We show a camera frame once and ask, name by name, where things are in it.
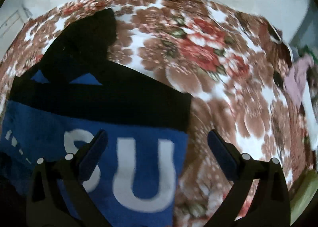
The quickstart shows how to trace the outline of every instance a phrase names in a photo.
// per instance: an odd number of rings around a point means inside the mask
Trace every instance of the bed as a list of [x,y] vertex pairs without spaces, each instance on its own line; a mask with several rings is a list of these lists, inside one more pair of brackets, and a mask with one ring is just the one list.
[[[174,226],[203,226],[231,189],[208,148],[211,129],[255,160],[276,157],[292,199],[315,158],[303,109],[281,88],[292,65],[290,48],[265,18],[213,1],[76,0],[29,20],[0,65],[1,121],[13,78],[39,62],[66,26],[108,7],[117,20],[108,59],[193,96]],[[26,158],[17,153],[14,159],[28,166]],[[256,187],[257,181],[238,217]]]

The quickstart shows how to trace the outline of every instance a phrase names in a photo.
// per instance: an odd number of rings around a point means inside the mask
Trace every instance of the pink cloth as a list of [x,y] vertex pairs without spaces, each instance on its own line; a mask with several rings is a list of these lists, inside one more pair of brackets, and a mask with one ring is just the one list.
[[299,108],[306,84],[306,72],[309,67],[314,66],[312,56],[305,55],[297,60],[290,68],[288,75],[284,78],[284,90],[292,99],[294,105]]

